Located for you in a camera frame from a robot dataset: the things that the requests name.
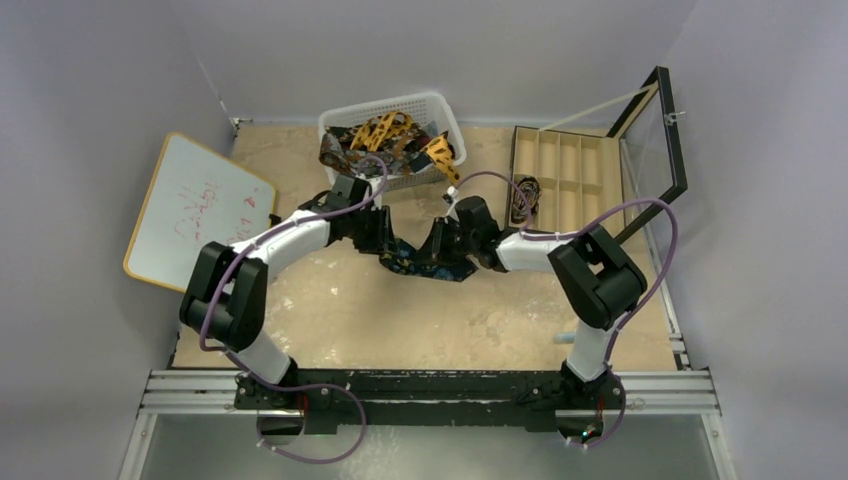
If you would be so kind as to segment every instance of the wooden tray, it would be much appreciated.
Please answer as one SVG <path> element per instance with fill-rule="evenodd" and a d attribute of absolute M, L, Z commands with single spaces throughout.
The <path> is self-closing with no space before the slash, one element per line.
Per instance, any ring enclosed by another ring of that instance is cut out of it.
<path fill-rule="evenodd" d="M 532 176 L 542 187 L 538 213 L 530 228 L 547 232 L 578 230 L 621 203 L 618 140 L 515 127 L 512 148 L 512 179 L 517 183 Z M 604 227 L 613 235 L 620 232 L 624 228 L 623 214 L 607 219 Z"/>

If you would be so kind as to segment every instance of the white wall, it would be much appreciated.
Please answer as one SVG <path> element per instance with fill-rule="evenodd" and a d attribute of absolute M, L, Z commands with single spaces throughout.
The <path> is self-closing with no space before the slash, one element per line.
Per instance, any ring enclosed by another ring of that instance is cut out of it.
<path fill-rule="evenodd" d="M 166 0 L 0 5 L 0 477 L 117 476 L 176 331 L 121 268 L 176 129 L 231 137 Z"/>
<path fill-rule="evenodd" d="M 311 123 L 436 89 L 460 120 L 514 124 L 637 88 L 695 0 L 173 3 L 231 115 Z"/>
<path fill-rule="evenodd" d="M 848 471 L 846 46 L 844 1 L 702 0 L 666 61 L 690 179 L 669 284 L 743 480 Z"/>

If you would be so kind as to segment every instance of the black frame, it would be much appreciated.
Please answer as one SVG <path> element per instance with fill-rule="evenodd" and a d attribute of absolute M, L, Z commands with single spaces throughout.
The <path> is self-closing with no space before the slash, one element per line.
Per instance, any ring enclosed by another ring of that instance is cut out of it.
<path fill-rule="evenodd" d="M 656 94 L 659 94 L 660 96 L 660 107 L 662 109 L 663 116 L 662 123 L 663 128 L 665 129 L 665 142 L 666 148 L 668 149 L 669 166 L 671 168 L 671 187 L 660 195 L 660 200 L 671 204 L 671 202 L 689 188 L 689 182 L 686 179 L 686 167 L 683 165 L 683 149 L 680 146 L 680 133 L 677 131 L 677 122 L 669 125 L 668 122 L 665 121 L 666 115 L 675 113 L 674 96 L 671 91 L 671 77 L 669 76 L 668 68 L 660 66 L 655 67 L 654 71 L 648 76 L 648 79 L 645 80 L 645 83 L 642 84 L 642 87 L 647 87 L 652 83 L 657 83 L 659 87 Z M 616 136 L 619 136 L 619 131 L 621 131 L 628 118 L 630 118 L 633 114 L 639 114 L 639 112 L 636 112 L 636 109 L 648 93 L 649 92 L 641 93 L 633 97 L 630 103 L 627 104 L 627 108 L 624 109 L 624 112 L 620 117 L 618 117 L 618 120 L 616 120 L 615 124 L 607 133 L 608 138 L 615 138 Z M 648 103 L 646 102 L 642 108 L 647 107 L 647 105 Z M 620 137 L 623 137 L 626 134 L 627 130 L 621 132 Z M 662 212 L 662 208 L 656 205 L 648 206 L 648 208 L 643 210 L 642 213 L 634 218 L 633 221 L 628 223 L 624 229 L 616 235 L 615 240 L 619 244 L 624 243 L 660 212 Z"/>
<path fill-rule="evenodd" d="M 579 430 L 596 420 L 557 411 L 594 412 L 589 397 L 564 394 L 563 374 L 555 370 L 364 370 L 298 368 L 297 385 L 335 384 L 363 403 L 369 425 L 523 427 L 528 432 Z M 233 407 L 238 410 L 297 409 L 297 397 L 272 392 L 247 377 L 237 377 Z M 605 409 L 622 408 L 618 381 L 604 374 L 587 385 L 605 398 Z M 360 424 L 350 397 L 310 389 L 307 434 L 335 434 L 339 425 Z"/>

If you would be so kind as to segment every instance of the cloth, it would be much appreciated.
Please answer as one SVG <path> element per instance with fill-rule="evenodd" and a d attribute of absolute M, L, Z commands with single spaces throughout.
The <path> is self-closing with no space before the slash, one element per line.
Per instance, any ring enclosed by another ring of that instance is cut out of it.
<path fill-rule="evenodd" d="M 375 155 L 386 163 L 390 175 L 412 175 L 431 164 L 456 184 L 459 173 L 453 167 L 453 147 L 447 133 L 434 134 L 435 122 L 425 127 L 400 111 L 374 117 L 354 127 L 327 127 L 321 139 L 319 161 L 345 174 L 379 176 L 380 167 L 365 162 Z"/>
<path fill-rule="evenodd" d="M 465 262 L 450 266 L 416 262 L 414 258 L 418 250 L 400 238 L 395 241 L 397 242 L 397 253 L 380 255 L 380 265 L 398 275 L 461 282 L 477 271 L 474 262 L 467 259 Z"/>

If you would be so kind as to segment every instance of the white basket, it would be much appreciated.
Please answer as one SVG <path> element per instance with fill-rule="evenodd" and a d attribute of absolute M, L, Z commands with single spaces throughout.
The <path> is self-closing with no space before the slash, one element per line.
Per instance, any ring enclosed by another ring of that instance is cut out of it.
<path fill-rule="evenodd" d="M 368 121 L 368 119 L 382 116 L 388 112 L 400 110 L 412 115 L 412 119 L 422 127 L 435 121 L 437 130 L 441 133 L 448 131 L 448 143 L 453 146 L 455 159 L 454 165 L 461 165 L 465 161 L 465 142 L 459 132 L 459 126 L 453 117 L 453 112 L 445 100 L 445 97 L 436 92 L 418 93 L 403 97 L 377 100 L 376 102 L 360 103 L 349 107 L 327 110 L 318 117 L 318 142 L 324 138 L 325 127 L 353 127 Z M 338 172 L 330 167 L 324 166 L 330 185 L 335 183 Z M 389 175 L 387 190 L 395 190 L 402 187 L 411 187 L 423 183 L 437 182 L 445 178 L 445 174 L 428 165 L 422 171 L 412 175 Z"/>

